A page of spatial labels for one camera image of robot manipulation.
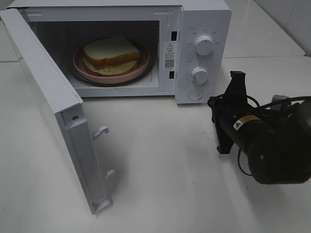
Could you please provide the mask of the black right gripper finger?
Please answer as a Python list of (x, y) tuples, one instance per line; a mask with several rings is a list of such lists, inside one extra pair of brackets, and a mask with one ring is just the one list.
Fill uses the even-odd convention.
[(224, 93), (225, 97), (246, 97), (246, 74), (242, 71), (231, 71), (231, 81)]

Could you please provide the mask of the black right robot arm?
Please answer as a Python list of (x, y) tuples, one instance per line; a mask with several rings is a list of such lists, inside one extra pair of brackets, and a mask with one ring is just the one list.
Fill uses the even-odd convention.
[(311, 177), (311, 99), (274, 95), (260, 105), (247, 95), (245, 73), (232, 71), (221, 95), (210, 97), (218, 147), (233, 145), (248, 160), (249, 175), (261, 184), (298, 184)]

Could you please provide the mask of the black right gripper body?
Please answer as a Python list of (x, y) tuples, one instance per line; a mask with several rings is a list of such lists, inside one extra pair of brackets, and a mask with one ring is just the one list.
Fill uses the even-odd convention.
[(267, 123), (252, 113), (247, 100), (247, 95), (225, 94), (208, 100), (220, 154), (229, 154), (234, 144), (246, 154), (267, 154)]

